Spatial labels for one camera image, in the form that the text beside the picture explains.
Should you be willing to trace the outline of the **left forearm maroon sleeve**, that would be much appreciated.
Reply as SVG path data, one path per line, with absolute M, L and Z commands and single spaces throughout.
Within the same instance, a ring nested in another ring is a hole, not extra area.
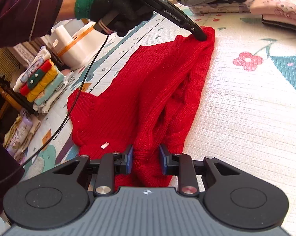
M 0 0 L 0 48 L 50 33 L 57 21 L 98 20 L 92 7 L 106 12 L 110 0 Z

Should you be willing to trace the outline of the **black gloved left hand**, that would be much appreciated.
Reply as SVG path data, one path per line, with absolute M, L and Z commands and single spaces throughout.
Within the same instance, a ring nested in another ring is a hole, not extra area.
M 99 22 L 109 12 L 117 11 L 117 17 L 108 24 L 108 28 L 123 37 L 137 25 L 152 18 L 151 9 L 147 9 L 145 13 L 137 11 L 142 6 L 137 0 L 93 0 L 88 19 Z

